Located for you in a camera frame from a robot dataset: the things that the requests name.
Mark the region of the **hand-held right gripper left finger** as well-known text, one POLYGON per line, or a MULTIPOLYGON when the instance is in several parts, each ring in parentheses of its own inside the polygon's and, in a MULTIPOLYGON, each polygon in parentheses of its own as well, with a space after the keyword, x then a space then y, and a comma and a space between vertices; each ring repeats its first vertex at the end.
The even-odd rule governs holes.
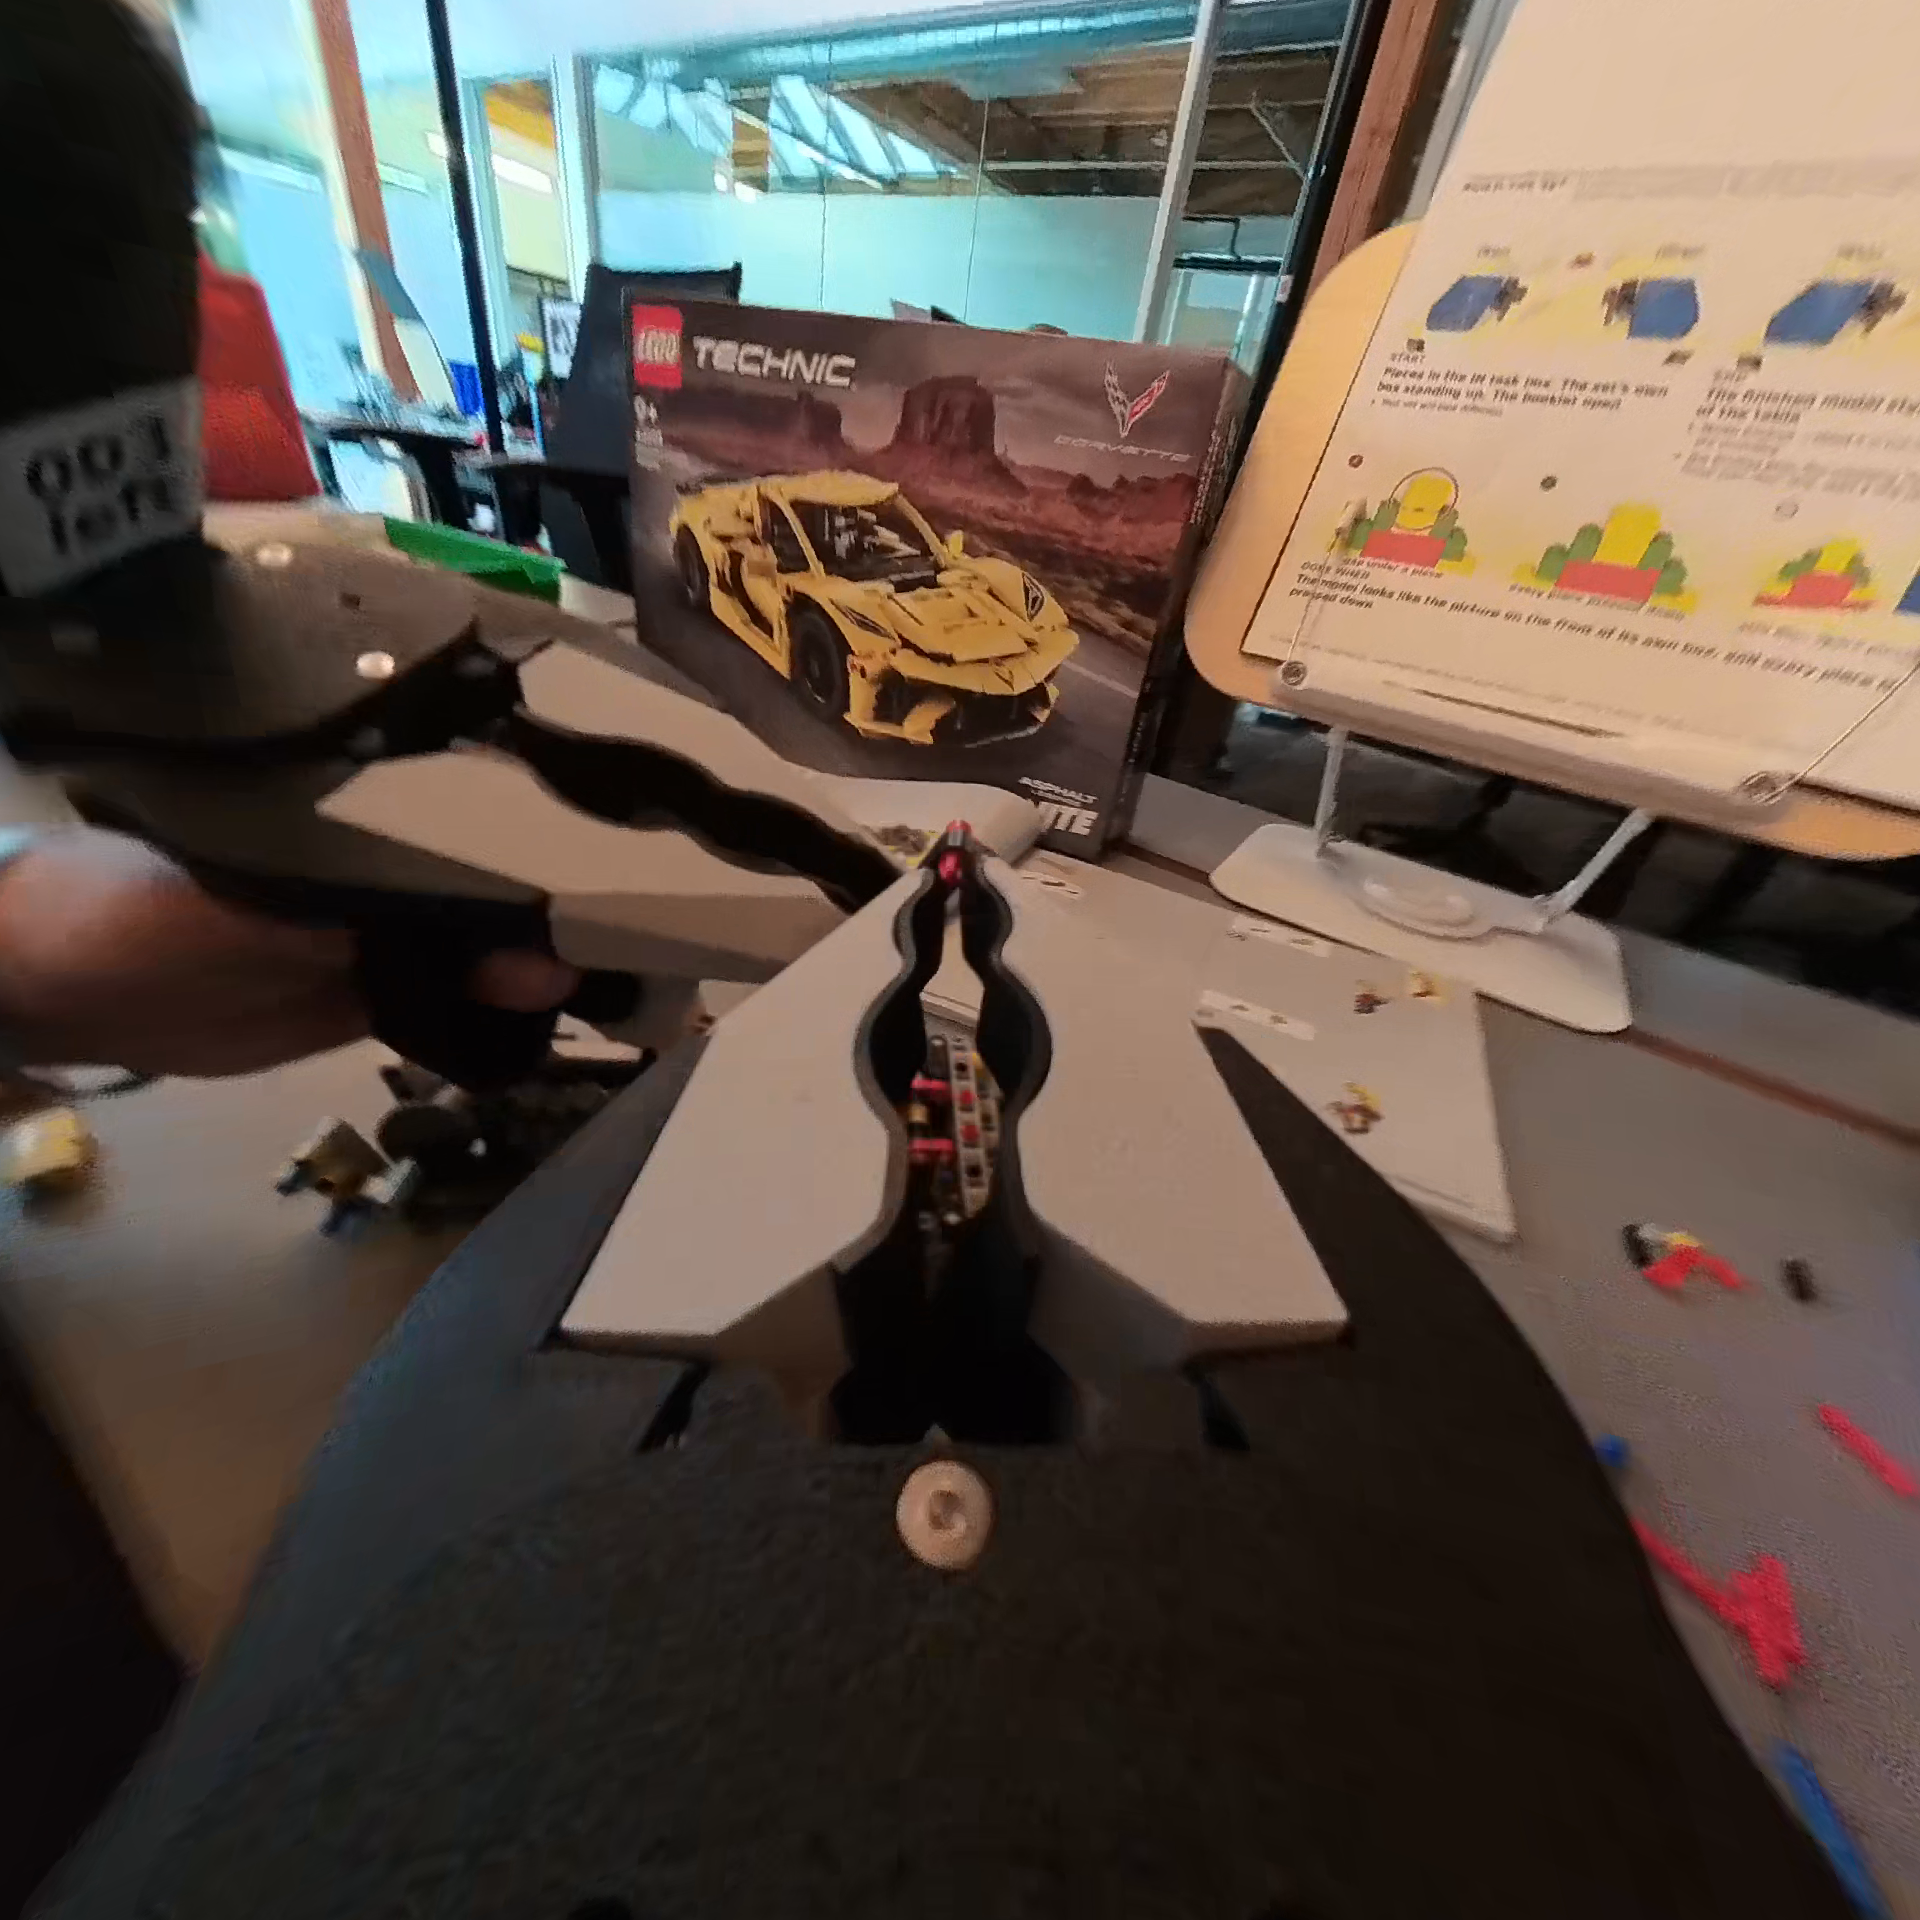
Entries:
POLYGON ((930 877, 874 905, 722 1015, 562 1314, 623 1352, 838 1352, 834 1280, 906 1194, 906 1134, 868 1054, 909 979, 898 923, 930 877))

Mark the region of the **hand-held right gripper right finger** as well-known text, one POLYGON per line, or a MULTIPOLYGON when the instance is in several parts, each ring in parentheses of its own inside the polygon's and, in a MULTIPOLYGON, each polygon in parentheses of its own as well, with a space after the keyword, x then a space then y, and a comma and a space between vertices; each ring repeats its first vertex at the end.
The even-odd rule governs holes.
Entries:
POLYGON ((1338 1336, 1346 1304, 1207 1043, 1225 1037, 1203 1009, 1220 920, 1091 871, 987 877, 1014 918, 1002 963, 1049 1042, 1012 1127, 1038 1344, 1067 1373, 1173 1373, 1338 1336))

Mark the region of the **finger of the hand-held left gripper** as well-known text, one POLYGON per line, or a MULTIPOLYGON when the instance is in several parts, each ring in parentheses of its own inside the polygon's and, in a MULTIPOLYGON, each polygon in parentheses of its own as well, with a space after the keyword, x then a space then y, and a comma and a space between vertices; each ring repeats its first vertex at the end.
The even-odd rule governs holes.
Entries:
POLYGON ((379 763, 319 816, 443 894, 542 905, 577 968, 763 979, 847 918, 813 880, 742 869, 684 826, 594 819, 516 763, 379 763))
POLYGON ((594 819, 684 831, 830 901, 875 901, 897 880, 831 792, 717 709, 559 642, 522 661, 516 686, 519 761, 594 819))

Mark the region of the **lego car model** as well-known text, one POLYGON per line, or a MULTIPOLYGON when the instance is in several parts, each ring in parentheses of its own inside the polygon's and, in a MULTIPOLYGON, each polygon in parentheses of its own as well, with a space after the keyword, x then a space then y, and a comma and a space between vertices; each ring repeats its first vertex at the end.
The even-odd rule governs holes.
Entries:
MULTIPOLYGON (((495 1091, 454 1088, 413 1062, 386 1062, 389 1106, 364 1134, 325 1120, 282 1166, 278 1194, 308 1194, 325 1233, 372 1223, 413 1231, 470 1227, 637 1082, 653 1050, 554 1050, 495 1091)), ((922 1225, 954 1231, 987 1202, 1002 1145, 998 1088, 970 1037, 934 1027, 898 1101, 909 1194, 922 1225)))

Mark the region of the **pile of red blue pins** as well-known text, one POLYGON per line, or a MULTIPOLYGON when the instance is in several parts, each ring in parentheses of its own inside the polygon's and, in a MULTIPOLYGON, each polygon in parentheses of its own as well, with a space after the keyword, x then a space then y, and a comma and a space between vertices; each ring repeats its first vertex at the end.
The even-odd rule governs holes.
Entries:
POLYGON ((1602 1474, 1734 1710, 1767 1783, 1850 1914, 1915 1914, 1915 1570, 1894 1497, 1844 1491, 1847 1472, 1814 1441, 1814 1489, 1839 1491, 1839 1539, 1807 1519, 1739 1543, 1662 1489, 1619 1430, 1591 1440, 1602 1474))

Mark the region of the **lego instruction booklet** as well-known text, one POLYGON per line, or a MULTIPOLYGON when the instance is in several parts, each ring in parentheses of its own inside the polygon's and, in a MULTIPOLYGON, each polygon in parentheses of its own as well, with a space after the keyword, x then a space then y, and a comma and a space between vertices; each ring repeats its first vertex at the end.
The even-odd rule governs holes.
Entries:
POLYGON ((1519 1233, 1473 990, 1434 970, 1188 897, 1038 848, 1038 810, 986 786, 886 783, 868 829, 900 864, 956 818, 1014 875, 1087 926, 1094 957, 1154 968, 1225 1023, 1326 1127, 1417 1209, 1492 1242, 1519 1233))

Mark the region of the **lego set box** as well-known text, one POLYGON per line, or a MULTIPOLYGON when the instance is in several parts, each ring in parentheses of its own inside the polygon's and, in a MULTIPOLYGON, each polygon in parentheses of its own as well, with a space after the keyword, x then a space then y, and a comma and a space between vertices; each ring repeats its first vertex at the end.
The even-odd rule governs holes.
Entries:
POLYGON ((639 640, 813 771, 1131 824, 1231 474, 1225 351, 730 301, 630 313, 639 640))

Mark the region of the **small cluster of lego connectors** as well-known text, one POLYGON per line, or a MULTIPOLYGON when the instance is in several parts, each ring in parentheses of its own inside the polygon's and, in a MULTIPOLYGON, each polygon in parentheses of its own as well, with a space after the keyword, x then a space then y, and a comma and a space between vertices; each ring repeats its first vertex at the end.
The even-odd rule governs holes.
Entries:
MULTIPOLYGON (((1629 1221, 1623 1223, 1619 1238, 1626 1261, 1654 1288, 1681 1290, 1697 1280, 1732 1290, 1748 1287, 1748 1274, 1734 1261, 1692 1231, 1629 1221)), ((1817 1274, 1803 1257, 1780 1261, 1779 1287, 1799 1304, 1814 1304, 1821 1298, 1817 1274)))

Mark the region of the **person's left hand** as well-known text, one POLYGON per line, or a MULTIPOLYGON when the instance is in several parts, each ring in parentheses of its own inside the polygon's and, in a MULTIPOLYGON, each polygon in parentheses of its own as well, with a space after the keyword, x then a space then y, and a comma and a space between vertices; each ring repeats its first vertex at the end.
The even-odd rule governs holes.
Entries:
POLYGON ((355 938, 201 889, 115 831, 4 831, 4 1067, 217 1078, 371 1039, 355 938))

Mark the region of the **red plastic container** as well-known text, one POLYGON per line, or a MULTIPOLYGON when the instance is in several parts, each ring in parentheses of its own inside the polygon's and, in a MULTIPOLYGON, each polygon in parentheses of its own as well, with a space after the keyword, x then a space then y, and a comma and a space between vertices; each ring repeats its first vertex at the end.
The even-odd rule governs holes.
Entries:
POLYGON ((211 255, 199 255, 199 385, 207 502, 323 493, 267 298, 211 255))

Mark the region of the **green plastic bin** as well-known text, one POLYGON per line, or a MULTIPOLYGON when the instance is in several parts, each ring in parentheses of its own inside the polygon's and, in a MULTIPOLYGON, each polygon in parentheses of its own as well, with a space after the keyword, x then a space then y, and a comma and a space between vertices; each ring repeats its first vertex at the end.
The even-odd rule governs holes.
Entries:
POLYGON ((429 519, 379 519, 390 550, 449 576, 559 605, 567 568, 542 549, 475 534, 429 519))

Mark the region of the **black office chair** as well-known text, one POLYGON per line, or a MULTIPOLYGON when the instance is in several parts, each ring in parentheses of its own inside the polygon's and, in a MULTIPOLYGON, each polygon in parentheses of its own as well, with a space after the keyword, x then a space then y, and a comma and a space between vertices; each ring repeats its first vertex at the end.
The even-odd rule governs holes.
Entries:
POLYGON ((519 529, 543 531, 582 582, 634 592, 634 307, 733 303, 742 277, 737 259, 706 270, 587 266, 570 373, 543 401, 542 457, 495 473, 509 485, 519 529))

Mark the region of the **black metal pole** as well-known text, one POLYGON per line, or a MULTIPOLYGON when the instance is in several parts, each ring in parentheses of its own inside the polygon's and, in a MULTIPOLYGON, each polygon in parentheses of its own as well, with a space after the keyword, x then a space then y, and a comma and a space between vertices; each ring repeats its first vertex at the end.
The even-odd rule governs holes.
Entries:
POLYGON ((450 41, 449 2, 420 2, 428 34, 429 70, 439 105, 439 130, 446 142, 443 167, 453 203, 453 223, 462 258, 465 298, 470 326, 470 360, 482 398, 484 438, 491 455, 506 451, 506 423, 499 401, 495 353, 489 315, 489 281, 473 194, 470 149, 465 120, 465 90, 450 41))

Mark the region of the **printed instruction sheet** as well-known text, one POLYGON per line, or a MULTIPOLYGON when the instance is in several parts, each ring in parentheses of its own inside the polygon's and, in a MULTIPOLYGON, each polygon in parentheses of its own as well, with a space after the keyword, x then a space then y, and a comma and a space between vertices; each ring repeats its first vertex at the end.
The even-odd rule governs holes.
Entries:
POLYGON ((1918 3, 1516 3, 1244 654, 1915 809, 1918 3))

